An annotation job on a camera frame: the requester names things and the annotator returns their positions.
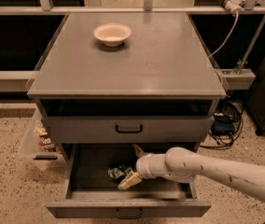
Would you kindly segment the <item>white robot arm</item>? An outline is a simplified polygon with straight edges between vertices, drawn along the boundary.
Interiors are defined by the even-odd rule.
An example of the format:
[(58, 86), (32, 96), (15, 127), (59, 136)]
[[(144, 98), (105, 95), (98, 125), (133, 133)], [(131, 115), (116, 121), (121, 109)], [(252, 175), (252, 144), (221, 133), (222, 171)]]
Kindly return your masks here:
[(205, 176), (265, 203), (265, 166), (202, 156), (182, 147), (165, 153), (146, 153), (133, 145), (137, 162), (118, 185), (129, 189), (143, 179), (162, 177), (177, 183), (189, 183), (196, 175)]

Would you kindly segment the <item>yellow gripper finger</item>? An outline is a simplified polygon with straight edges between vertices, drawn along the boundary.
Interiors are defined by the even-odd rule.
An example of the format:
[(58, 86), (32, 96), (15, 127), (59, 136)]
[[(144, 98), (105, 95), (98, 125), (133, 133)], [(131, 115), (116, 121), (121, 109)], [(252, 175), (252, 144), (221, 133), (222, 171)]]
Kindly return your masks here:
[(141, 149), (138, 145), (133, 144), (134, 152), (137, 158), (141, 158), (146, 155), (145, 151)]
[(118, 189), (125, 190), (132, 186), (139, 184), (142, 181), (142, 177), (138, 172), (130, 171), (125, 178), (119, 183)]

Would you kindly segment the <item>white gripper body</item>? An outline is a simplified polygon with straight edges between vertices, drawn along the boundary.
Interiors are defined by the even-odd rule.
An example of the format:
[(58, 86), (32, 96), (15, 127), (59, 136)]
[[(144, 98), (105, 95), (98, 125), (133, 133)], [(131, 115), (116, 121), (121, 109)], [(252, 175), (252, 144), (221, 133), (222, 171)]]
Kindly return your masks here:
[(153, 156), (152, 153), (148, 153), (146, 155), (143, 155), (137, 160), (136, 170), (139, 173), (139, 175), (143, 177), (144, 179), (154, 178), (154, 175), (151, 173), (151, 170), (150, 170), (150, 160), (152, 156)]

